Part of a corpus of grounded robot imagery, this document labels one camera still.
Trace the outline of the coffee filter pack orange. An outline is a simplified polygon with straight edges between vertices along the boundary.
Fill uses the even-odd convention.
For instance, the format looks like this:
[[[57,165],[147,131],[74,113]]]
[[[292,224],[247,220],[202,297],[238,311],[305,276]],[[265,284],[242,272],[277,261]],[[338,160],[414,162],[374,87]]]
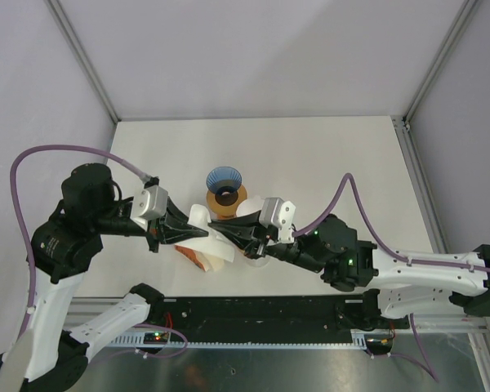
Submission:
[[[193,264],[199,267],[199,269],[201,269],[203,272],[207,272],[210,270],[219,271],[225,265],[225,261],[221,258],[207,255],[202,252],[197,252],[187,247],[175,245],[175,249],[177,252],[182,254],[184,257],[189,259]]]

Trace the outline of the clear glass carafe brown collar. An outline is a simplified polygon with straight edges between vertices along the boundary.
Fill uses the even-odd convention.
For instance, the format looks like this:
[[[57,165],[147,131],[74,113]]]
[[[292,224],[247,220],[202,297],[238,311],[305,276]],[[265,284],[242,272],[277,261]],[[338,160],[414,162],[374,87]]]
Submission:
[[[246,259],[246,262],[251,267],[262,268],[262,267],[265,267],[269,264],[270,258],[264,257],[264,258],[259,258],[259,259]]]

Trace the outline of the blue glass dripper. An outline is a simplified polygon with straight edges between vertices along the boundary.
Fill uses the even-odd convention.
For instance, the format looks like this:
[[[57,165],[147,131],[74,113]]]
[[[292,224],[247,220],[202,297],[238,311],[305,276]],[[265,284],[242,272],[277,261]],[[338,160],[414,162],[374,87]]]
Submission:
[[[206,186],[213,194],[236,192],[242,185],[240,172],[228,166],[216,167],[207,175]]]

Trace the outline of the white paper coffee filter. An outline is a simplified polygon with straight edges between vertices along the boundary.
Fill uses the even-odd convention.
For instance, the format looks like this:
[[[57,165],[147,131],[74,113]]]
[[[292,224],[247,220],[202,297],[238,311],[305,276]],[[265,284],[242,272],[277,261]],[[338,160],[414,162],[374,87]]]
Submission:
[[[247,198],[238,205],[235,215],[236,217],[242,217],[259,212],[263,208],[264,202],[265,200],[258,195]]]

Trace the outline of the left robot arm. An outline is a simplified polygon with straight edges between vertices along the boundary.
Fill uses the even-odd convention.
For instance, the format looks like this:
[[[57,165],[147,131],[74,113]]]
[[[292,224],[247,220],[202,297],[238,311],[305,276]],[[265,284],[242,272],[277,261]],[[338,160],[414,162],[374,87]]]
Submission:
[[[109,167],[102,163],[73,169],[61,189],[55,211],[28,238],[33,304],[18,346],[30,351],[23,358],[15,350],[0,354],[0,382],[10,382],[13,391],[66,391],[113,339],[137,325],[152,327],[168,320],[163,294],[139,283],[89,323],[64,328],[71,300],[103,248],[102,235],[144,237],[152,252],[162,244],[208,236],[205,229],[189,224],[158,179],[142,192],[158,203],[144,213],[144,226],[132,219],[132,198],[121,197]]]

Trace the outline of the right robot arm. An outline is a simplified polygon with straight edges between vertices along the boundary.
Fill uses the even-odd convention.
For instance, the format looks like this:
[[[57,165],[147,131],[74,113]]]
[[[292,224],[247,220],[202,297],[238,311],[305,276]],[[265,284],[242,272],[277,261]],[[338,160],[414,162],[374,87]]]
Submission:
[[[215,220],[210,227],[248,259],[273,257],[318,274],[337,291],[362,288],[375,294],[376,299],[360,307],[369,327],[453,306],[469,316],[490,317],[490,245],[459,254],[398,250],[360,240],[355,229],[333,214],[307,234],[288,230],[286,238],[257,212]]]

